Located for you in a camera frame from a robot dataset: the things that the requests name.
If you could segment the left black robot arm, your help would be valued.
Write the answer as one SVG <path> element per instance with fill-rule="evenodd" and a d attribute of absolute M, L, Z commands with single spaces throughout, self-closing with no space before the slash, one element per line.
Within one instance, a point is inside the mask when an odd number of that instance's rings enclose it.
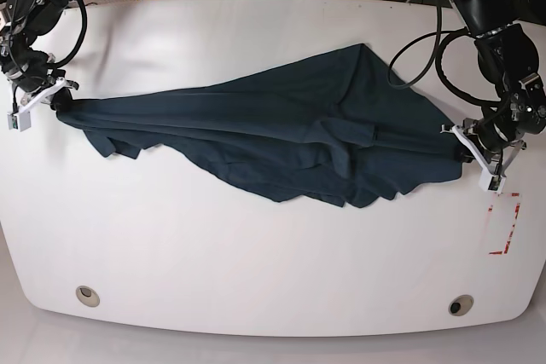
<path fill-rule="evenodd" d="M 532 40 L 517 23 L 511 0 L 449 0 L 464 27 L 439 43 L 435 59 L 441 83 L 456 97 L 479 107 L 483 117 L 453 128 L 457 139 L 472 154 L 484 176 L 500 180 L 510 164 L 503 151 L 524 146 L 524 134 L 545 128 L 545 91 L 539 75 L 539 55 Z M 497 100 L 479 99 L 460 90 L 444 74 L 443 54 L 461 37 L 470 37 L 478 51 L 479 69 L 494 85 Z"/>

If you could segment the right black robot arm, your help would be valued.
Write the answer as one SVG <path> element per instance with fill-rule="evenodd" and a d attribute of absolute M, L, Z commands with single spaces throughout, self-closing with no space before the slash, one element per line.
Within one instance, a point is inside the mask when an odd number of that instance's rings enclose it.
<path fill-rule="evenodd" d="M 32 48 L 37 38 L 49 33 L 69 4 L 75 2 L 81 15 L 77 41 L 66 57 Z M 1 0 L 1 73 L 12 87 L 12 118 L 20 118 L 34 102 L 46 100 L 56 106 L 55 94 L 69 97 L 78 84 L 65 77 L 63 69 L 84 42 L 88 16 L 84 0 Z"/>

